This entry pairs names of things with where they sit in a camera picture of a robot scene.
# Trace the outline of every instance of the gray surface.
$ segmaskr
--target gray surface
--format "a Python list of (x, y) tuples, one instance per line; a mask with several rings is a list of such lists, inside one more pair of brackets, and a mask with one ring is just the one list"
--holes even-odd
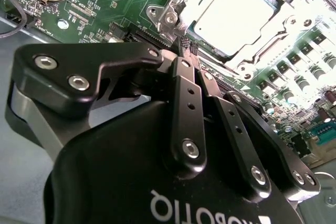
[[(0, 31), (8, 29), (0, 22)], [(43, 188), (53, 163), (42, 148), (13, 132), (4, 118), (14, 51), (37, 42), (23, 33), (0, 40), (0, 224), (44, 223)], [(96, 110), (90, 124), (98, 125), (146, 101)]]
[[(329, 173), (336, 178), (336, 159), (312, 170)], [(323, 175), (317, 175), (321, 184), (321, 193), (299, 204), (300, 211), (306, 224), (335, 224), (336, 206), (326, 204), (326, 198), (336, 199), (336, 180)]]

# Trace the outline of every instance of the motherboard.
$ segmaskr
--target motherboard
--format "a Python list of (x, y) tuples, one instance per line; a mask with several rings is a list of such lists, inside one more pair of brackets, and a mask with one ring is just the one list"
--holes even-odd
[[(336, 0), (19, 2), (27, 29), (63, 43), (146, 41), (172, 50), (187, 38), (223, 92), (259, 106), (300, 157), (310, 165), (336, 158)], [(8, 1), (1, 8), (18, 19)]]

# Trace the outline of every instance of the silver screw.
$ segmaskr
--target silver screw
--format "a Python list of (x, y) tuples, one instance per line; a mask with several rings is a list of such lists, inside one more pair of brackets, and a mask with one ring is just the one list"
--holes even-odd
[(303, 180), (302, 176), (296, 170), (293, 171), (293, 176), (299, 184), (301, 185), (305, 184), (305, 181)]
[(253, 177), (256, 179), (256, 181), (261, 184), (264, 185), (266, 184), (266, 177), (264, 176), (264, 174), (261, 172), (261, 170), (259, 170), (258, 167), (256, 166), (252, 166), (251, 168), (251, 173), (253, 175)]
[(233, 98), (234, 98), (237, 102), (242, 102), (242, 100), (240, 99), (240, 97), (237, 96), (236, 94), (233, 95)]
[(310, 26), (311, 24), (312, 24), (311, 19), (306, 19), (306, 20), (303, 22), (303, 25), (304, 25), (305, 27)]
[(69, 78), (69, 84), (74, 89), (77, 89), (79, 91), (87, 90), (90, 86), (90, 83), (88, 82), (88, 80), (82, 76), (71, 76)]
[(187, 67), (187, 68), (190, 67), (190, 64), (185, 60), (182, 60), (182, 65)]
[(156, 16), (156, 10), (154, 8), (150, 9), (150, 14), (152, 17), (155, 17)]
[(286, 126), (285, 127), (285, 132), (287, 132), (287, 133), (292, 132), (292, 127), (291, 126)]
[(59, 19), (57, 21), (57, 26), (59, 29), (66, 30), (69, 28), (69, 23), (65, 19)]
[(37, 56), (35, 59), (35, 64), (42, 69), (55, 69), (57, 68), (57, 62), (49, 56)]
[(156, 51), (154, 51), (153, 49), (148, 49), (148, 52), (149, 52), (150, 55), (152, 55), (154, 57), (159, 56), (159, 54)]
[(336, 206), (336, 198), (332, 197), (332, 196), (326, 196), (325, 203), (329, 207), (334, 207), (334, 206)]
[(167, 13), (166, 14), (166, 22), (169, 24), (175, 23), (177, 20), (177, 16), (175, 13)]
[(185, 140), (182, 143), (182, 149), (184, 153), (190, 158), (197, 158), (199, 156), (199, 150), (196, 144), (190, 140)]
[(315, 180), (308, 173), (305, 173), (305, 176), (309, 183), (311, 183), (312, 185), (316, 185)]
[(212, 75), (211, 75), (210, 73), (208, 73), (208, 72), (205, 72), (205, 73), (204, 73), (204, 76), (205, 76), (208, 80), (210, 80), (210, 81), (213, 79)]

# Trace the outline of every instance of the silver metal plate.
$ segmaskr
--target silver metal plate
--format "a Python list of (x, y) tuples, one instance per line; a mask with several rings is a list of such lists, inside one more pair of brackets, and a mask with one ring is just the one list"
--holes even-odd
[(273, 13), (264, 0), (214, 0), (194, 30), (210, 45), (232, 56), (260, 37), (261, 28)]

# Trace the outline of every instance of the black cable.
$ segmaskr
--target black cable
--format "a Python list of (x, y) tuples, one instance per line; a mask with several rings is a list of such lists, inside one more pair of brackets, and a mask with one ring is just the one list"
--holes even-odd
[(19, 3), (18, 0), (9, 0), (12, 5), (14, 5), (14, 7), (18, 10), (18, 12), (21, 15), (21, 22), (11, 31), (7, 31), (5, 33), (0, 34), (0, 39), (9, 37), (11, 35), (16, 34), (18, 31), (20, 31), (26, 24), (27, 24), (27, 15), (25, 13), (25, 11), (23, 10), (21, 4)]

